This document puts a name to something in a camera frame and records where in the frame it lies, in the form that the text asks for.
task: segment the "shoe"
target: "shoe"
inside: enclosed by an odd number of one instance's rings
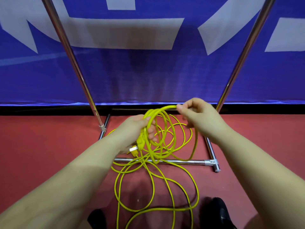
[[[200,228],[236,229],[221,198],[210,199],[200,209]]]
[[[106,217],[101,209],[95,209],[87,218],[92,229],[106,229]]]

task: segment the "forearm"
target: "forearm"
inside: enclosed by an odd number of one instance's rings
[[[120,151],[115,140],[109,136],[90,146],[0,215],[0,224],[9,228],[75,228]]]
[[[305,225],[304,180],[231,129],[217,143],[268,228]]]

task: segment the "red floor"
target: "red floor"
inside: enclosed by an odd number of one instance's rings
[[[256,143],[279,162],[305,179],[305,115],[224,115],[226,122],[236,131]],[[111,117],[108,130],[117,127],[125,117]],[[90,116],[1,116],[0,129],[0,212],[77,157],[99,136],[97,120]],[[183,148],[184,156],[190,153],[193,140]],[[256,211],[238,183],[223,154],[214,146],[221,172],[211,167],[185,166],[193,175],[200,190],[200,198],[221,197],[229,209],[233,223],[243,228]],[[194,159],[207,159],[200,139]],[[160,165],[166,177],[182,184],[194,197],[189,177],[175,167]],[[87,213],[103,208],[109,228],[115,227],[117,202],[113,193],[116,174],[109,171]],[[156,181],[153,205],[170,205],[170,196],[162,181]],[[122,201],[127,206],[141,208],[151,195],[151,183],[145,170],[126,175],[123,181]],[[181,190],[172,185],[175,203],[185,204]],[[198,208],[194,210],[198,228]],[[121,210],[120,228],[124,228],[131,214]],[[170,228],[171,212],[150,212],[139,216],[130,228]],[[188,228],[189,213],[178,213],[176,228]]]

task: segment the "yellow cable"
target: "yellow cable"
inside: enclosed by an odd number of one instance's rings
[[[197,146],[197,140],[198,140],[198,133],[197,133],[197,130],[195,130],[195,144],[194,144],[194,148],[193,148],[193,151],[191,153],[191,156],[188,158],[188,159],[182,159],[182,158],[178,158],[177,156],[175,156],[173,154],[173,152],[181,149],[183,146],[185,146],[192,138],[192,135],[193,135],[193,131],[192,129],[190,129],[191,131],[191,135],[189,137],[189,139],[186,141],[186,138],[185,138],[185,131],[183,129],[183,125],[186,125],[186,124],[183,124],[183,123],[180,123],[179,120],[174,117],[173,115],[168,115],[166,113],[165,110],[167,109],[175,109],[176,106],[175,105],[169,105],[169,106],[165,106],[163,108],[160,108],[160,109],[150,109],[148,110],[144,117],[143,118],[146,118],[148,116],[150,116],[150,120],[148,121],[148,124],[147,124],[147,127],[145,127],[140,135],[140,137],[143,137],[144,138],[144,141],[145,141],[145,145],[147,147],[147,149],[144,149],[144,148],[140,148],[139,144],[138,144],[138,147],[139,147],[139,152],[140,152],[140,156],[136,156],[136,158],[134,158],[132,161],[128,162],[127,164],[119,164],[119,163],[116,163],[116,162],[113,162],[115,165],[119,165],[119,166],[123,166],[121,170],[116,170],[115,168],[111,167],[113,171],[117,172],[118,175],[116,177],[116,180],[115,180],[115,183],[114,183],[114,194],[115,194],[115,197],[118,201],[118,205],[117,205],[117,215],[116,215],[116,228],[118,229],[119,228],[119,214],[120,214],[120,206],[123,207],[124,209],[130,211],[130,212],[135,212],[135,215],[132,216],[132,218],[127,222],[126,224],[126,227],[125,229],[128,228],[129,224],[131,223],[131,221],[137,217],[138,215],[140,214],[143,214],[143,213],[146,213],[146,212],[151,212],[151,211],[156,211],[156,210],[161,210],[161,211],[172,211],[173,212],[173,223],[172,223],[172,229],[174,228],[175,226],[175,212],[176,211],[187,211],[189,210],[190,211],[190,215],[191,215],[191,229],[193,229],[193,212],[192,212],[192,209],[195,208],[198,203],[199,203],[199,191],[198,191],[198,188],[197,188],[197,185],[196,185],[196,182],[195,180],[193,179],[192,175],[185,169],[183,168],[182,166],[180,165],[177,165],[177,164],[174,164],[172,162],[168,162],[166,160],[164,160],[165,158],[168,158],[170,155],[172,155],[173,157],[175,157],[177,160],[181,160],[181,161],[189,161],[192,159],[193,155],[194,155],[194,152],[196,150],[196,146]],[[158,124],[157,124],[157,116],[158,117],[161,117],[164,121],[164,129],[162,129]],[[173,117],[177,123],[172,123],[171,120],[170,120],[170,117]],[[156,134],[155,136],[158,136],[159,138],[159,142],[153,142],[152,140],[149,140],[148,139],[148,132],[147,130],[150,128],[153,120],[155,119],[156,123],[155,123],[155,127],[156,127]],[[183,143],[181,146],[175,148],[176,146],[176,132],[175,132],[175,128],[174,126],[176,125],[179,125],[182,132],[183,132]],[[171,142],[166,145],[165,144],[165,138],[166,138],[166,135],[167,134],[171,134],[173,136]],[[183,169],[188,175],[189,177],[191,178],[191,180],[193,181],[194,185],[195,185],[195,189],[196,189],[196,194],[197,194],[197,200],[196,200],[196,203],[191,206],[191,203],[190,203],[190,200],[189,200],[189,196],[187,194],[187,192],[185,191],[185,189],[176,181],[170,179],[170,178],[166,178],[164,176],[164,174],[161,172],[161,170],[158,168],[157,164],[159,161],[162,161],[162,162],[166,162],[170,165],[173,165],[173,166],[176,166],[176,167],[179,167],[181,169]],[[154,166],[158,172],[160,173],[161,176],[155,174],[155,173],[152,173],[149,169],[148,169],[148,164]],[[123,180],[123,177],[126,173],[132,173],[138,169],[140,169],[141,167],[144,167],[149,176],[150,176],[150,179],[152,181],[152,196],[151,196],[151,199],[149,201],[149,203],[142,209],[131,209],[131,208],[128,208],[126,207],[120,200],[120,195],[121,195],[121,185],[122,185],[122,180]],[[156,208],[149,208],[150,204],[152,203],[153,201],[153,198],[154,198],[154,195],[155,195],[155,184],[154,184],[154,180],[153,180],[153,176],[154,177],[157,177],[157,178],[161,178],[165,181],[166,183],[166,186],[168,188],[168,191],[170,193],[170,197],[171,197],[171,200],[172,200],[172,204],[173,204],[173,207],[172,208],[168,208],[168,207],[156,207]],[[120,178],[120,181],[119,181],[119,189],[118,189],[118,192],[116,190],[116,185],[117,185],[117,182]],[[175,203],[174,203],[174,199],[173,199],[173,194],[171,192],[171,189],[170,189],[170,186],[168,184],[168,181],[171,181],[173,183],[175,183],[176,185],[178,185],[182,191],[184,192],[185,196],[186,196],[186,199],[187,199],[187,202],[188,202],[188,206],[187,208],[176,208],[175,207]]]

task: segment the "metal pole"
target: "metal pole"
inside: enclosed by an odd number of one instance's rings
[[[133,158],[116,158],[114,161],[116,163],[128,163],[131,162]],[[175,159],[164,159],[167,162],[172,162],[178,165],[208,165],[208,166],[213,166],[216,161],[214,160],[190,160],[190,161],[180,161],[180,160],[175,160]],[[159,164],[168,164],[163,161],[159,161]]]
[[[96,109],[95,103],[94,103],[94,101],[91,97],[91,94],[90,94],[89,89],[86,85],[85,79],[84,79],[84,77],[82,75],[82,72],[79,68],[79,65],[76,61],[75,55],[73,53],[73,50],[72,50],[71,45],[69,43],[66,32],[63,28],[63,25],[61,24],[61,21],[59,19],[57,11],[54,7],[54,4],[53,4],[52,0],[42,0],[42,3],[44,4],[44,7],[45,7],[45,9],[46,9],[46,11],[47,11],[47,13],[48,13],[48,15],[51,19],[51,22],[52,22],[52,24],[55,28],[55,31],[56,31],[59,39],[60,39],[60,42],[62,43],[62,45],[63,45],[63,47],[64,47],[64,49],[67,53],[67,56],[68,56],[68,58],[69,58],[69,60],[72,64],[72,67],[73,67],[73,69],[74,69],[74,71],[75,71],[75,73],[76,73],[76,75],[77,75],[77,77],[78,77],[78,79],[81,83],[81,86],[82,86],[82,88],[85,92],[86,98],[87,98],[87,100],[90,104],[90,107],[93,111],[93,114],[97,117],[101,130],[105,132],[106,131],[105,126],[104,126],[104,124],[101,120],[101,117],[99,116],[99,113],[98,113],[97,109]]]
[[[246,44],[245,44],[244,48],[242,49],[242,53],[240,54],[235,66],[234,66],[234,69],[231,73],[231,76],[227,82],[227,85],[218,101],[218,104],[216,106],[216,110],[218,112],[220,112],[220,109],[221,109],[222,105],[224,104],[224,101],[227,98],[227,96],[240,72],[240,69],[242,68],[242,65],[244,64],[244,62],[250,52],[250,49],[252,48],[254,42],[256,41],[258,34],[260,33],[274,2],[275,2],[275,0],[265,0],[265,3],[263,4],[263,7],[261,8],[261,11],[258,14],[257,19],[253,25],[253,28],[248,36]],[[205,142],[206,142],[207,148],[209,150],[209,153],[211,154],[211,158],[213,160],[216,160],[211,142],[207,137],[205,137]],[[220,171],[219,165],[218,164],[215,165],[214,169],[215,169],[215,172],[219,172]]]
[[[101,140],[103,137],[104,137],[104,134],[106,133],[106,130],[107,130],[107,125],[108,125],[108,122],[109,122],[109,119],[110,119],[110,113],[107,115],[106,117],[106,120],[105,120],[105,131],[101,131],[101,134],[99,135],[99,140]]]

